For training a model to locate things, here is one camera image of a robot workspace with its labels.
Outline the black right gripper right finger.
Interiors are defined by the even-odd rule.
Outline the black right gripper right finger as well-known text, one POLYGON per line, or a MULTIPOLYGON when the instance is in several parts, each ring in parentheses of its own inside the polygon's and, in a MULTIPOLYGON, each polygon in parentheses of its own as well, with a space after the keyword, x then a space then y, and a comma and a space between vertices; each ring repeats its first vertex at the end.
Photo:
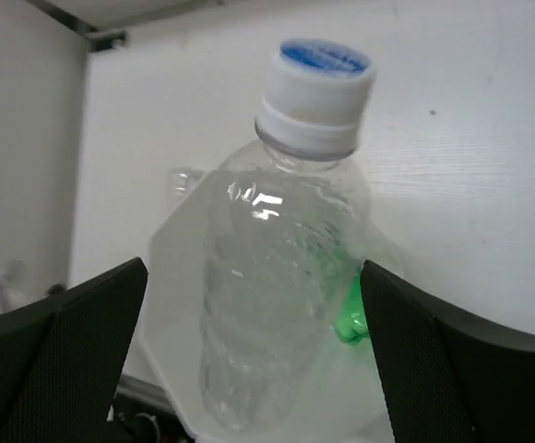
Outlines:
POLYGON ((535 335, 472 314, 373 261, 363 308, 397 442, 535 442, 535 335))

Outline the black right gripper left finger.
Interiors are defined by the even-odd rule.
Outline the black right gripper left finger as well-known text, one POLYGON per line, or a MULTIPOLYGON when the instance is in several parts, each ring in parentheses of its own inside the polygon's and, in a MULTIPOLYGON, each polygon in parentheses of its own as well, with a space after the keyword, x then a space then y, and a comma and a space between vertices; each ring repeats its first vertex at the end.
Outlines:
POLYGON ((148 282, 135 257, 0 315, 0 442, 101 442, 148 282))

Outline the clear bottle blue white cap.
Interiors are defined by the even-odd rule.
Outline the clear bottle blue white cap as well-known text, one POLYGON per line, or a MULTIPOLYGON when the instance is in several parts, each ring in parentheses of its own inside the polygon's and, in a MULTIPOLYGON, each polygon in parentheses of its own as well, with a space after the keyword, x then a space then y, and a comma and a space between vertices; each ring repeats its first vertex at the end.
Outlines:
POLYGON ((282 42, 256 138, 211 176, 200 385, 231 430, 290 413, 364 262, 371 192, 351 157, 374 71, 343 44, 282 42))

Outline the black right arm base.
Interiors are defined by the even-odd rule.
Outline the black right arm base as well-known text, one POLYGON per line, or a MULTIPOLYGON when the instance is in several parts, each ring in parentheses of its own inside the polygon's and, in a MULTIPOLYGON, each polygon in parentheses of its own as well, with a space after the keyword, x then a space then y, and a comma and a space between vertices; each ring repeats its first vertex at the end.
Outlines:
POLYGON ((102 442, 109 443, 186 443, 195 440, 187 435, 173 412, 143 401, 118 395, 111 418, 103 430, 102 442))

